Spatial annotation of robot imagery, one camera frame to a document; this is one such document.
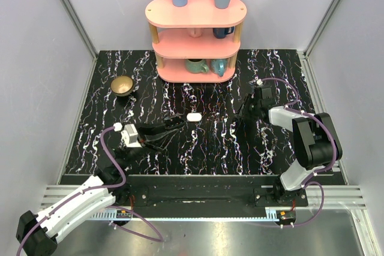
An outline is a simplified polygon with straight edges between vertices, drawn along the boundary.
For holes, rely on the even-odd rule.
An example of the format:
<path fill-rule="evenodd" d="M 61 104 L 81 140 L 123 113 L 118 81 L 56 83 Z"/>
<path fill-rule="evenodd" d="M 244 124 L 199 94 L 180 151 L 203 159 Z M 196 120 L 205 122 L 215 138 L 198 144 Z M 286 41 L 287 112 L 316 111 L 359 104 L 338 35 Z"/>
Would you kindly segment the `white earbuds charging case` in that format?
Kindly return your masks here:
<path fill-rule="evenodd" d="M 187 121 L 189 122 L 199 122 L 202 120 L 202 115 L 200 113 L 188 113 Z"/>

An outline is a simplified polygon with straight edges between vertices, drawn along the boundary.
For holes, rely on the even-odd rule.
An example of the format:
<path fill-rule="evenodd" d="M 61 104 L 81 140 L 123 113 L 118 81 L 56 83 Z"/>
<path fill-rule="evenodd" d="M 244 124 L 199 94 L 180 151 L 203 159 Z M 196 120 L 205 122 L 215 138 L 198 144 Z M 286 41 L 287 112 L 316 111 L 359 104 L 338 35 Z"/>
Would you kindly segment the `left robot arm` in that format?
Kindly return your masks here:
<path fill-rule="evenodd" d="M 160 124 L 126 124 L 120 122 L 104 129 L 100 143 L 111 164 L 99 168 L 77 189 L 55 204 L 38 213 L 27 211 L 19 218 L 16 239 L 20 255 L 52 255 L 60 241 L 98 211 L 112 205 L 134 202 L 125 168 L 127 161 L 116 159 L 107 148 L 105 136 L 120 134 L 129 159 L 136 159 L 144 149 L 162 152 L 172 137 L 183 128 L 186 119 L 181 115 L 165 118 Z"/>

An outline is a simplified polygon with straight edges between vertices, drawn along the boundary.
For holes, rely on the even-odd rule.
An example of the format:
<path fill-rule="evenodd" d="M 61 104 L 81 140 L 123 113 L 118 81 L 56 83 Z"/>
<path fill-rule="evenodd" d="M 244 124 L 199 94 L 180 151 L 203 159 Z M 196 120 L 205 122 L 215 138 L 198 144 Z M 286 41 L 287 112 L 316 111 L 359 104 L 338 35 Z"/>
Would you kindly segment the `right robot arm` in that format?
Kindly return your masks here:
<path fill-rule="evenodd" d="M 257 204 L 293 204 L 299 200 L 312 177 L 329 170 L 342 157 L 342 147 L 329 114 L 310 114 L 287 105 L 276 106 L 269 86 L 258 86 L 253 93 L 246 94 L 236 118 L 245 124 L 264 121 L 293 135 L 296 159 L 277 177 L 271 188 L 254 192 L 260 197 Z"/>

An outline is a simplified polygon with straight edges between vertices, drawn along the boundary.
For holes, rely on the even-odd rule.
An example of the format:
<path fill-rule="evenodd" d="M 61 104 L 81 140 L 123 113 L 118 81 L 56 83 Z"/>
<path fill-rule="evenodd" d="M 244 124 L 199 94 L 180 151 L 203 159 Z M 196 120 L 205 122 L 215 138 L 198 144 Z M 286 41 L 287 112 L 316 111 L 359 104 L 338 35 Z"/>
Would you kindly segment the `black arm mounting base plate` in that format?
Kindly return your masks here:
<path fill-rule="evenodd" d="M 165 209 L 197 205 L 241 207 L 306 207 L 303 189 L 283 191 L 277 176 L 139 176 L 127 177 L 119 188 L 110 188 L 118 205 Z"/>

